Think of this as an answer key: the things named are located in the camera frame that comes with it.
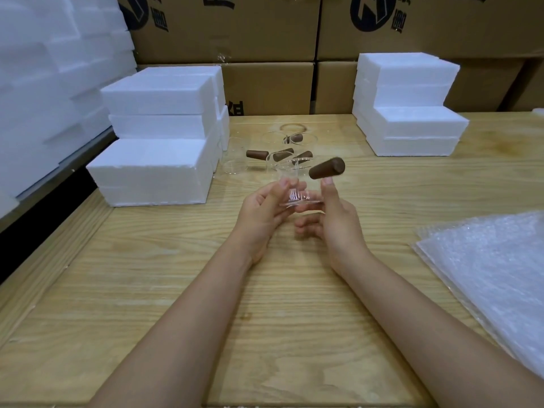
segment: wood grain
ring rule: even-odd
[[[286,123],[316,134],[318,154],[346,162],[335,180],[371,249],[485,335],[410,244],[421,226],[543,208],[544,119],[468,116],[448,158],[378,158],[351,115],[233,118],[231,134],[252,147],[297,129]],[[84,405],[226,238],[245,195],[271,179],[250,161],[241,176],[218,171],[205,205],[114,209],[0,350],[0,403]],[[281,226],[246,282],[206,405],[434,404],[321,242]]]
[[[0,347],[36,306],[47,288],[70,266],[112,210],[99,192],[91,194],[0,285]]]

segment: cardboard box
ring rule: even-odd
[[[139,64],[312,61],[320,0],[119,0]]]
[[[528,60],[500,106],[506,111],[544,108],[544,60]]]
[[[457,112],[496,111],[516,79],[522,59],[452,60],[461,66],[444,105]],[[357,62],[317,63],[316,114],[349,114]]]
[[[221,68],[230,116],[309,114],[313,63],[224,63]]]
[[[318,60],[359,53],[544,55],[544,0],[323,0]]]

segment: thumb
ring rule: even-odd
[[[323,196],[327,213],[340,212],[344,209],[332,177],[321,179],[321,195]]]
[[[289,179],[284,177],[279,182],[277,182],[267,197],[264,199],[261,208],[263,211],[270,213],[270,216],[274,217],[276,208],[280,205],[281,201],[284,199],[287,191],[289,189]]]

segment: stack of foam blocks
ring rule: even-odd
[[[468,120],[443,106],[459,66],[424,53],[359,54],[353,115],[377,156],[449,156]]]
[[[0,0],[0,33],[0,194],[13,206],[110,126],[99,89],[136,63],[117,0]]]
[[[106,201],[206,203],[230,136],[221,67],[149,67],[102,96],[119,140],[87,169]]]

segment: wooden table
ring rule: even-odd
[[[378,158],[351,115],[237,117],[232,136],[302,123],[344,157],[336,180],[370,248],[483,334],[412,251],[420,226],[541,209],[544,118],[469,114],[448,158]],[[0,287],[0,406],[84,405],[227,237],[252,165],[216,174],[205,205],[112,209],[92,194]],[[432,406],[398,350],[326,265],[283,225],[250,274],[206,399],[211,406]]]

